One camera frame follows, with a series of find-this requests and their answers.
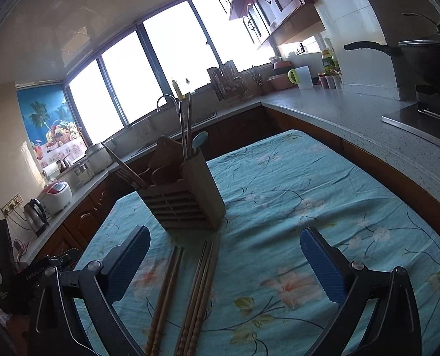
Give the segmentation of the light wooden chopstick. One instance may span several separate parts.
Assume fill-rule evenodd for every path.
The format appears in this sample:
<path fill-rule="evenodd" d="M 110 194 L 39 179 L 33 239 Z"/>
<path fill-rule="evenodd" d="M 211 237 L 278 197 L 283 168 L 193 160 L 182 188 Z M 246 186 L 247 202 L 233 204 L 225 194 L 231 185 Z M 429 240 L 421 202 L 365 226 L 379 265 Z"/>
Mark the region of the light wooden chopstick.
<path fill-rule="evenodd" d="M 135 183 L 135 188 L 147 189 L 149 186 L 146 181 L 136 174 L 127 164 L 125 164 L 114 152 L 111 151 L 104 143 L 102 146 L 105 148 L 111 158 L 118 164 L 119 171 L 122 178 L 128 178 L 129 183 Z"/>

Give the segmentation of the grey metal chopstick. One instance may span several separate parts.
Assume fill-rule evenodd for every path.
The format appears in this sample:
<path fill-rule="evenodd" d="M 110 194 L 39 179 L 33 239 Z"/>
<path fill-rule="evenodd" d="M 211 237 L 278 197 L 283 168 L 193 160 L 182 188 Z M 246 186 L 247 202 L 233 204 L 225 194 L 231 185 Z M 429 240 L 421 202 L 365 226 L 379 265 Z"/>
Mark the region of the grey metal chopstick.
<path fill-rule="evenodd" d="M 180 119 L 180 131 L 181 131 L 181 146 L 184 161 L 187 159 L 186 141 L 185 141 L 185 118 L 183 112 L 183 100 L 178 100 L 179 119 Z"/>

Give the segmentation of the brown wooden chopstick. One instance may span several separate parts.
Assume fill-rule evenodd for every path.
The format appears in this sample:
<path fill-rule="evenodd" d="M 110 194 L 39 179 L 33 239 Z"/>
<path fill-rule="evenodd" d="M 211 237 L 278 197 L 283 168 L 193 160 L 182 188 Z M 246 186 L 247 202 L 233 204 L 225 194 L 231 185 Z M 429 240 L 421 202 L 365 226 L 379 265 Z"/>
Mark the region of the brown wooden chopstick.
<path fill-rule="evenodd" d="M 186 117 L 185 117 L 185 159 L 191 155 L 191 117 L 192 117 L 192 95 L 186 97 Z"/>

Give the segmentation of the chrome kitchen faucet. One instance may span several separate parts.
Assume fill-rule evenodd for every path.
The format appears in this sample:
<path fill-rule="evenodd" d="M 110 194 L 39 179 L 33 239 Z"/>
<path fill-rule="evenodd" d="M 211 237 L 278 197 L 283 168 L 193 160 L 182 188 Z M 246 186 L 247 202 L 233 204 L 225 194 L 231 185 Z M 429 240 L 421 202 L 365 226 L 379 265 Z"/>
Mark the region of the chrome kitchen faucet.
<path fill-rule="evenodd" d="M 180 115 L 180 101 L 171 94 L 163 94 L 156 103 L 156 113 L 174 109 L 177 117 Z"/>

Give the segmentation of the patterned wooden chopstick on table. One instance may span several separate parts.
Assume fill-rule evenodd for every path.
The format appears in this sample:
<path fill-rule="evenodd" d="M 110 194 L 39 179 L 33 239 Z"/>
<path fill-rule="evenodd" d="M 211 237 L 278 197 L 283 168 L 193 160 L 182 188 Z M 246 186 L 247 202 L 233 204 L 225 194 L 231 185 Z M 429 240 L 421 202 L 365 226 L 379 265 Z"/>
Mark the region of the patterned wooden chopstick on table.
<path fill-rule="evenodd" d="M 167 272 L 160 289 L 157 305 L 154 309 L 152 323 L 146 343 L 146 355 L 158 355 L 163 336 L 168 310 L 173 297 L 173 291 L 177 282 L 177 274 L 181 264 L 184 249 L 174 247 L 168 263 Z"/>

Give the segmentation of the red white rice cooker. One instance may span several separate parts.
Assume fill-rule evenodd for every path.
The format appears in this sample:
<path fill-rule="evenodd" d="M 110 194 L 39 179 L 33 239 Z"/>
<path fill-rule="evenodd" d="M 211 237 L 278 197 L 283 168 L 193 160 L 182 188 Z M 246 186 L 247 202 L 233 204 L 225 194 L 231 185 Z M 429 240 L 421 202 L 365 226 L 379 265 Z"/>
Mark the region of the red white rice cooker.
<path fill-rule="evenodd" d="M 67 181 L 53 182 L 37 196 L 37 199 L 44 211 L 54 216 L 71 202 L 71 187 Z"/>

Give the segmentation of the wooden utensil holder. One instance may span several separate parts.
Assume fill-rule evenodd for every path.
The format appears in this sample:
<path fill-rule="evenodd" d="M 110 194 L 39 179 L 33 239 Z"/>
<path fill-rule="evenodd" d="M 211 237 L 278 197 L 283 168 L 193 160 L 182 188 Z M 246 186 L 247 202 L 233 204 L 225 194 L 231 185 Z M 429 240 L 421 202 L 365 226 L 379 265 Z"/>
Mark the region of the wooden utensil holder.
<path fill-rule="evenodd" d="M 219 229 L 225 203 L 201 151 L 185 160 L 181 143 L 160 137 L 143 177 L 151 185 L 137 193 L 164 229 Z"/>

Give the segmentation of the tropical fruit poster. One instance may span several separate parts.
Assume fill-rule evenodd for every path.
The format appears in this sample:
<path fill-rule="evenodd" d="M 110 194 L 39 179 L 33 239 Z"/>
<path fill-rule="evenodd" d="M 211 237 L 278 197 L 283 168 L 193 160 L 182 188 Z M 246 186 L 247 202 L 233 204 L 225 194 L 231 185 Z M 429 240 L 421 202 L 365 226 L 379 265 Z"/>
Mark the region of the tropical fruit poster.
<path fill-rule="evenodd" d="M 17 91 L 17 99 L 40 169 L 64 158 L 73 164 L 85 156 L 87 145 L 61 85 L 24 88 Z"/>

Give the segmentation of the gas stove top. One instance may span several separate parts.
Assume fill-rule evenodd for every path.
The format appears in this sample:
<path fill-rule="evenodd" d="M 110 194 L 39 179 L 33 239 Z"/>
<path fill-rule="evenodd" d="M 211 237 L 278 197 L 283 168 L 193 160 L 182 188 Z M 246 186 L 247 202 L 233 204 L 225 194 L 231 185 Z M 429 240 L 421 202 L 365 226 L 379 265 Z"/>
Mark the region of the gas stove top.
<path fill-rule="evenodd" d="M 382 121 L 440 147 L 440 89 L 417 85 L 415 103 L 382 115 Z"/>

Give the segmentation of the yellow dish soap bottle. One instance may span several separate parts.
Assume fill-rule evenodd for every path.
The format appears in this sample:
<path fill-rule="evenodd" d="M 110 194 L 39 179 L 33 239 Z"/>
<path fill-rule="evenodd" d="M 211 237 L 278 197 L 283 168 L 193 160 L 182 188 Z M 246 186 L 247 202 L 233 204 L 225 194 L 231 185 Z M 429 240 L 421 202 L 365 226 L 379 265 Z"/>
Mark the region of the yellow dish soap bottle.
<path fill-rule="evenodd" d="M 185 99 L 185 95 L 181 92 L 180 87 L 179 87 L 177 81 L 172 80 L 172 86 L 173 86 L 173 88 L 175 90 L 175 93 L 177 95 L 177 99 L 179 101 L 183 101 Z"/>

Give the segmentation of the pink plastic basin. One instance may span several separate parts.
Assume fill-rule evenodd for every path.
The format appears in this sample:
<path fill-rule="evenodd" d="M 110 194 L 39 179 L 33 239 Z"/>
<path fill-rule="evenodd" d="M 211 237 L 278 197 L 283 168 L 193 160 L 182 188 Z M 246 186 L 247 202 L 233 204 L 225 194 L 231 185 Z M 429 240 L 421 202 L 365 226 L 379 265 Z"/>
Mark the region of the pink plastic basin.
<path fill-rule="evenodd" d="M 286 90 L 289 88 L 296 87 L 296 84 L 293 84 L 289 80 L 287 73 L 270 76 L 267 79 L 267 82 L 270 83 L 272 85 L 272 87 L 274 87 L 274 90 L 276 90 L 276 91 L 281 91 L 281 90 Z"/>

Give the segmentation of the green label drink bottle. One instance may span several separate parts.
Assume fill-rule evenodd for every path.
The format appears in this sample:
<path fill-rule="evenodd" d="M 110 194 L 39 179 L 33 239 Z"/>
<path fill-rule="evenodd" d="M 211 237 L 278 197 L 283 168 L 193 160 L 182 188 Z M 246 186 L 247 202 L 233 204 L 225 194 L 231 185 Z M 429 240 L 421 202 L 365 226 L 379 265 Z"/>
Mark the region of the green label drink bottle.
<path fill-rule="evenodd" d="M 325 49 L 324 51 L 321 52 L 321 59 L 325 73 L 328 75 L 335 74 L 336 64 L 329 49 Z"/>

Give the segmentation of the dish drying rack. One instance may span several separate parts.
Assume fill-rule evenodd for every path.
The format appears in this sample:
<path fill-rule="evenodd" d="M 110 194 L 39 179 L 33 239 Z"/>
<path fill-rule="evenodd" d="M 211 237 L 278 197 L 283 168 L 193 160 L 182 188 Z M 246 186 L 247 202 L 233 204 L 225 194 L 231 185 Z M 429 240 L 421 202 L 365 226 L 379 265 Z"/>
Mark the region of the dish drying rack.
<path fill-rule="evenodd" d="M 247 97 L 250 90 L 233 60 L 228 60 L 219 68 L 208 68 L 207 73 L 219 101 Z"/>

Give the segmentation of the wooden upper cabinets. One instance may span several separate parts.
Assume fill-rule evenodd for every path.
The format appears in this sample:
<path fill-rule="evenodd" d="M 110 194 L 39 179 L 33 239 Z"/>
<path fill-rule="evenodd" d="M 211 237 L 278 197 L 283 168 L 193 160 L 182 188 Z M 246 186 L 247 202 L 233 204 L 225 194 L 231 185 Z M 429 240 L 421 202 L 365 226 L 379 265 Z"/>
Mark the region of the wooden upper cabinets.
<path fill-rule="evenodd" d="M 227 17 L 240 19 L 253 43 L 279 46 L 324 29 L 316 0 L 219 0 Z"/>

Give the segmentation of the green handled white pitcher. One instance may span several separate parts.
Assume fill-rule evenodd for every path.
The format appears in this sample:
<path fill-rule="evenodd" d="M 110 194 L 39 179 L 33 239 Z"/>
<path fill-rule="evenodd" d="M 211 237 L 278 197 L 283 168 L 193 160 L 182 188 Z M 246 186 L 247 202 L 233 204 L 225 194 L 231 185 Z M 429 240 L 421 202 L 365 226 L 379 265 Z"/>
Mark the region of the green handled white pitcher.
<path fill-rule="evenodd" d="M 288 71 L 289 81 L 301 90 L 313 88 L 313 80 L 308 66 L 293 68 Z"/>

